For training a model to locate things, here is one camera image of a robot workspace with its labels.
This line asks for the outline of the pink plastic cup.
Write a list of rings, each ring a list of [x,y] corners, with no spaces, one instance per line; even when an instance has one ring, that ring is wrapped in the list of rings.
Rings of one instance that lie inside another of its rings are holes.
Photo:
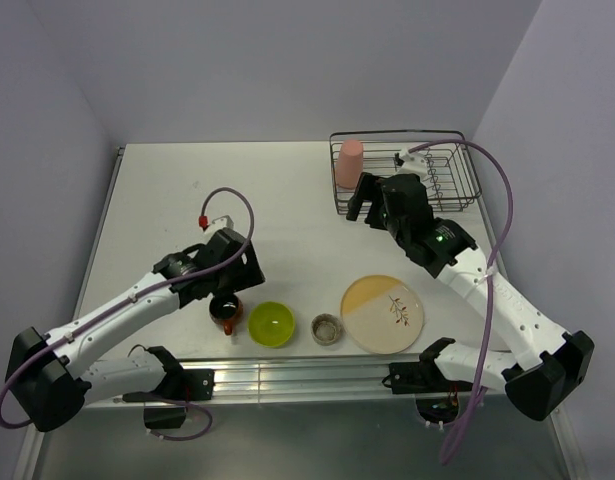
[[[335,166],[336,184],[345,189],[355,189],[363,172],[363,144],[359,140],[345,140]]]

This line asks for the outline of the lime green bowl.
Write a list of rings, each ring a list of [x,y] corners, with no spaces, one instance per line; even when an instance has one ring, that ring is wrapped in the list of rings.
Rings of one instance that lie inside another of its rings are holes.
[[[296,321],[292,311],[278,302],[264,302],[249,314],[247,329],[250,338],[266,348],[279,348],[293,336]]]

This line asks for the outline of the speckled ceramic cup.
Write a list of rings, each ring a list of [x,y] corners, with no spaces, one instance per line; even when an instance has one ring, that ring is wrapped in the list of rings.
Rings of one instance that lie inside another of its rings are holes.
[[[317,315],[311,322],[312,338],[321,346],[333,345],[341,338],[342,332],[340,320],[328,313]]]

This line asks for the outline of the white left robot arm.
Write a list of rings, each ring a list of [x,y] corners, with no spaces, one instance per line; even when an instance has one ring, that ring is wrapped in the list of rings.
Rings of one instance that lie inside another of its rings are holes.
[[[203,242],[166,255],[127,291],[88,315],[46,334],[35,328],[19,333],[5,388],[40,432],[64,425],[87,404],[118,395],[182,400],[189,377],[164,347],[112,361],[103,355],[195,300],[234,294],[264,281],[250,239],[229,227],[211,227]]]

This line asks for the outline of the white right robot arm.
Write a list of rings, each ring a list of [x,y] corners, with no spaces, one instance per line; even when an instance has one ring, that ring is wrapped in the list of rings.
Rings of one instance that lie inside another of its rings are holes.
[[[488,264],[466,230],[435,216],[418,175],[362,174],[348,202],[347,220],[356,220],[364,203],[370,205],[366,224],[388,231],[409,260],[489,320],[508,347],[505,353],[481,353],[443,337],[417,361],[391,369],[393,393],[479,383],[504,392],[522,414],[542,421],[582,383],[594,350],[592,339],[543,315]]]

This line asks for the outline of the yellow cream floral plate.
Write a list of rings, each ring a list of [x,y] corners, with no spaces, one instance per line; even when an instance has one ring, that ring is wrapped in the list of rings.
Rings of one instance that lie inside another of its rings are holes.
[[[419,296],[387,275],[354,281],[342,296],[340,317],[346,333],[360,348],[385,355],[411,347],[425,323]]]

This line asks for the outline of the aluminium rail frame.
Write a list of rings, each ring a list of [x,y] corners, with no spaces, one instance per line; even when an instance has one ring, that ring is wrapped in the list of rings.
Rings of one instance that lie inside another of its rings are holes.
[[[391,235],[349,222],[333,204],[324,142],[129,145],[111,193],[74,320],[115,299],[170,253],[200,242],[202,211],[229,215],[251,235],[262,285],[244,290],[247,311],[266,301],[292,311],[296,328],[279,348],[256,344],[240,323],[226,336],[207,300],[155,320],[103,355],[134,358],[162,346],[187,369],[211,368],[217,402],[379,398],[394,361],[410,362],[443,337],[479,350],[484,318],[448,286],[412,263]],[[485,255],[491,240],[478,206],[455,215]],[[347,288],[370,275],[401,280],[420,298],[419,338],[396,354],[373,354],[346,333],[340,303]],[[311,322],[336,316],[341,338],[318,345]]]

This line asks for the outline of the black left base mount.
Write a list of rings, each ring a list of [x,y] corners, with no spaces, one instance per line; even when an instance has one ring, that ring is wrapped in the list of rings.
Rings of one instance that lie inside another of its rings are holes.
[[[143,423],[149,430],[179,429],[191,416],[190,404],[212,398],[215,372],[212,369],[184,369],[173,380],[143,396],[143,402],[161,402],[166,407],[145,407]]]

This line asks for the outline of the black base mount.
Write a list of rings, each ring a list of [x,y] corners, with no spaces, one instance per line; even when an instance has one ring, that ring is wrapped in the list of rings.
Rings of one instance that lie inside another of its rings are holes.
[[[143,423],[149,430],[179,429],[191,416],[190,404],[212,398],[215,372],[212,369],[184,369],[173,380],[143,396],[143,402],[161,402],[166,407],[145,407]]]
[[[447,380],[433,362],[393,362],[382,379],[394,395],[470,392],[472,384]]]

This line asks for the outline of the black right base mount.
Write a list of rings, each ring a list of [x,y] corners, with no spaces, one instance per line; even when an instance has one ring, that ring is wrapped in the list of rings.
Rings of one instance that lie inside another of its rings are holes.
[[[447,380],[433,362],[393,362],[382,379],[394,395],[470,392],[472,384]]]

